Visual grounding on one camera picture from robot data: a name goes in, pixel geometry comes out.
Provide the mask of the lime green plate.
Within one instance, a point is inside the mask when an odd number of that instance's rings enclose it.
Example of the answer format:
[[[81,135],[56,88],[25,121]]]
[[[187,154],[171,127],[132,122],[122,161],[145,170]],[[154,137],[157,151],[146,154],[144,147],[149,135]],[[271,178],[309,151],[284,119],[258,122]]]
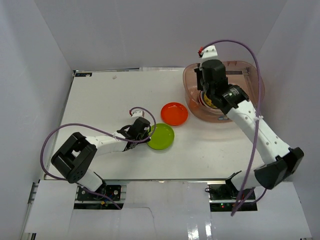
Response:
[[[175,139],[175,132],[171,126],[165,123],[157,123],[155,133],[147,145],[154,150],[165,150],[169,148]]]

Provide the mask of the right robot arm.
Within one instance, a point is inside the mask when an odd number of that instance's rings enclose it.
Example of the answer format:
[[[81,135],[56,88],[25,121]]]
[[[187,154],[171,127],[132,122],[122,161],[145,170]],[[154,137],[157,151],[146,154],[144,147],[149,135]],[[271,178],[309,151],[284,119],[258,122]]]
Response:
[[[228,177],[225,181],[226,195],[236,200],[243,195],[244,189],[262,186],[271,190],[291,176],[301,163],[304,152],[299,147],[290,147],[274,133],[262,116],[256,116],[258,110],[246,92],[240,86],[229,83],[225,65],[217,59],[207,60],[199,63],[194,71],[197,88],[236,123],[263,161],[262,166],[249,173],[239,171]]]

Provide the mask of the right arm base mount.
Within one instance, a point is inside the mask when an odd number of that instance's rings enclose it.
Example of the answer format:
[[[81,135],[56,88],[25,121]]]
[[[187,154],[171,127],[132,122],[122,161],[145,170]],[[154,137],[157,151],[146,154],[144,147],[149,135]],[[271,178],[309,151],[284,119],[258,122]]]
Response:
[[[204,191],[209,197],[210,211],[213,212],[232,212],[236,207],[236,199],[239,191],[231,185],[232,177],[239,174],[241,171],[233,173],[223,183],[208,184]],[[244,189],[239,203],[246,198],[246,201],[238,208],[238,212],[254,212],[258,210],[255,203],[256,195],[251,189]]]

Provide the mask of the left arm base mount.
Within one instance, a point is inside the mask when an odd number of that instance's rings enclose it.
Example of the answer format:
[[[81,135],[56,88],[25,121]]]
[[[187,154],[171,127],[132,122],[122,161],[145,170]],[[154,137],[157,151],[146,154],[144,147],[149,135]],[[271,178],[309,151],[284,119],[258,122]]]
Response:
[[[74,209],[76,210],[121,210],[121,185],[106,185],[100,189],[100,195],[91,194],[78,187]]]

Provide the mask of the red teal floral plate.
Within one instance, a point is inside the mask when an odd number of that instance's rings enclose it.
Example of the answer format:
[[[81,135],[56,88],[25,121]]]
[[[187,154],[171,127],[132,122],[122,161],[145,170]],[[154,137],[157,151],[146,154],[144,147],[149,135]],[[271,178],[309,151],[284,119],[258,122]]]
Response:
[[[200,91],[199,93],[198,93],[198,102],[202,105],[202,106],[206,106],[205,105],[205,102],[204,102],[204,98],[203,98],[203,91]]]

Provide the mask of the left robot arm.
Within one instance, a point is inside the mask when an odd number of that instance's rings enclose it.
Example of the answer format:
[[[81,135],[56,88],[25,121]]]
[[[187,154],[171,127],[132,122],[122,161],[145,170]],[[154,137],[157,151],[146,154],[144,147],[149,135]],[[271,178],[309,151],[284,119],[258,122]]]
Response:
[[[150,140],[150,122],[138,117],[111,136],[84,136],[73,133],[51,158],[52,165],[70,183],[77,183],[99,200],[105,196],[106,182],[89,169],[94,157],[113,152],[125,152]]]

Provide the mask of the yellow brown patterned plate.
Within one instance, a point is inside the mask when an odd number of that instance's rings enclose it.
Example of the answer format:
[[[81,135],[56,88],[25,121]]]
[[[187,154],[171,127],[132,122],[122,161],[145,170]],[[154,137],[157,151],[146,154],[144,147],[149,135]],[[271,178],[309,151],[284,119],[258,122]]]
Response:
[[[207,97],[207,95],[204,93],[203,94],[203,102],[206,106],[208,106],[209,108],[212,109],[218,109],[213,103],[212,101]]]

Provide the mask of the orange plate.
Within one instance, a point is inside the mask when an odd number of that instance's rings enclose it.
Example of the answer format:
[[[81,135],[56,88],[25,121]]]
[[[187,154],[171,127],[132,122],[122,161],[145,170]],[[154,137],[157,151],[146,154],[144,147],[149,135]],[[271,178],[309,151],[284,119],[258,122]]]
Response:
[[[169,102],[160,111],[161,119],[170,126],[180,126],[186,122],[189,113],[187,108],[179,102]]]

